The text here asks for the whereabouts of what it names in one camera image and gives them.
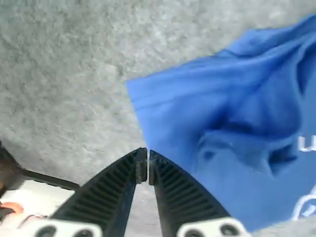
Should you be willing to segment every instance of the orange object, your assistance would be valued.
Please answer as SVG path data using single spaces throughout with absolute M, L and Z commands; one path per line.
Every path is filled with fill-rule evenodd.
M 14 210 L 16 214 L 21 214 L 24 211 L 24 208 L 22 207 L 22 205 L 16 202 L 5 202 L 5 203 L 0 204 L 0 207 L 11 208 L 12 210 Z

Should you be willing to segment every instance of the gray carpet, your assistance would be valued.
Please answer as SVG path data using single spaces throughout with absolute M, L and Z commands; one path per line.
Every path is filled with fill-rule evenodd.
M 314 0 L 2 0 L 0 139 L 24 167 L 83 184 L 144 145 L 126 79 L 315 11 Z M 139 187 L 126 236 L 161 236 L 156 209 Z M 312 236 L 314 222 L 255 236 Z

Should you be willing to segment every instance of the blue t-shirt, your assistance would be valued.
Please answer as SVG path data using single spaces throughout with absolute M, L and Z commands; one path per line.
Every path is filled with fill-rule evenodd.
M 148 148 L 249 231 L 316 213 L 316 15 L 127 88 Z

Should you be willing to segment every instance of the screw hole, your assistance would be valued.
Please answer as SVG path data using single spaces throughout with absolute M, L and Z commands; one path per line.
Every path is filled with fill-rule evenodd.
M 36 237 L 53 237 L 55 233 L 56 228 L 54 226 L 46 226 L 38 231 Z
M 82 230 L 75 234 L 75 237 L 93 237 L 93 233 L 89 230 Z
M 232 225 L 223 225 L 221 227 L 221 232 L 224 236 L 237 236 L 239 235 L 239 231 Z
M 204 235 L 201 231 L 189 230 L 186 232 L 185 237 L 204 237 Z

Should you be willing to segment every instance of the blue fabric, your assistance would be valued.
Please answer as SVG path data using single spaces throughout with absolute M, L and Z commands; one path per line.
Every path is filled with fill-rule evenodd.
M 315 213 L 316 15 L 127 88 L 148 148 L 249 231 Z

